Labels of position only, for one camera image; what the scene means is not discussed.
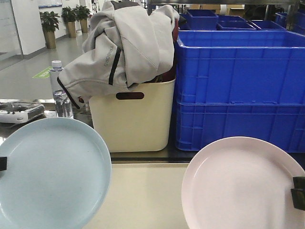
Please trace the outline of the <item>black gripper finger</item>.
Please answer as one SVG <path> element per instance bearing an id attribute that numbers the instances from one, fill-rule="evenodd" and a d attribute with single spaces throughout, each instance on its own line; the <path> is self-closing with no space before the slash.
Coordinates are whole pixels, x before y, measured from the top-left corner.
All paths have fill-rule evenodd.
<path id="1" fill-rule="evenodd" d="M 305 177 L 293 177 L 294 188 L 291 189 L 295 209 L 305 208 Z"/>
<path id="2" fill-rule="evenodd" d="M 5 156 L 0 157 L 0 171 L 7 170 L 7 160 L 8 158 Z"/>

